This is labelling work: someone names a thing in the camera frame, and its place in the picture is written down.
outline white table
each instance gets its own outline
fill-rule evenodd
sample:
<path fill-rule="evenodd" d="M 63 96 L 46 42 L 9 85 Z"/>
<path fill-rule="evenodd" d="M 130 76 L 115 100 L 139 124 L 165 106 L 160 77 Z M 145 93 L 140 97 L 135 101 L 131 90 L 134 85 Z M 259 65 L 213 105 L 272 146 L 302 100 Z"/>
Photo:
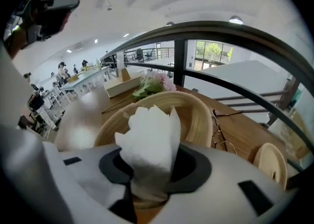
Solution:
<path fill-rule="evenodd" d="M 92 82 L 92 79 L 95 78 L 97 75 L 101 75 L 102 76 L 102 78 L 101 78 L 102 83 L 104 83 L 105 82 L 105 80 L 104 80 L 105 73 L 107 74 L 108 79 L 111 79 L 108 66 L 103 67 L 101 70 L 86 71 L 85 73 L 82 73 L 81 75 L 78 76 L 78 80 L 61 86 L 60 90 L 61 91 L 75 91 L 77 93 L 77 95 L 79 97 L 81 97 L 82 96 L 82 91 L 81 91 L 82 85 L 86 85 L 88 90 L 91 91 L 92 88 L 90 86 L 90 83 Z M 67 100 L 69 102 L 71 102 L 68 95 L 65 92 L 64 92 L 64 94 L 65 94 Z"/>

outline white ceiling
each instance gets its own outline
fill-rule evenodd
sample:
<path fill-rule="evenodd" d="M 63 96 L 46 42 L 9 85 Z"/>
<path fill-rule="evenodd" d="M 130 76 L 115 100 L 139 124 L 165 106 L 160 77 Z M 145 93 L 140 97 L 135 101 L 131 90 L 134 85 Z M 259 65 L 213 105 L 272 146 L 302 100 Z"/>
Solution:
<path fill-rule="evenodd" d="M 297 17 L 288 0 L 80 0 L 62 33 L 45 42 L 37 42 L 21 51 L 14 63 L 21 72 L 25 65 L 33 68 L 54 54 L 62 54 L 73 45 L 84 42 L 93 47 L 120 40 L 126 33 L 130 38 L 143 31 L 175 23 L 195 20 L 228 21 L 232 15 L 250 25 L 275 34 L 274 28 L 285 26 Z"/>

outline white tissue paper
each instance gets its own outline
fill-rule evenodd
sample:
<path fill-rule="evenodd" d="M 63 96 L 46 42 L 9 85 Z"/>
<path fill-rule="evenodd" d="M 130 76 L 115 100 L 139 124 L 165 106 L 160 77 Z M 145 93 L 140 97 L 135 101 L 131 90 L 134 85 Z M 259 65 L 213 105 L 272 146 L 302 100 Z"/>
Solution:
<path fill-rule="evenodd" d="M 176 160 L 181 124 L 172 108 L 167 115 L 157 106 L 139 107 L 129 119 L 130 130 L 115 133 L 121 158 L 132 167 L 131 191 L 144 200 L 167 200 L 165 186 L 170 180 Z"/>

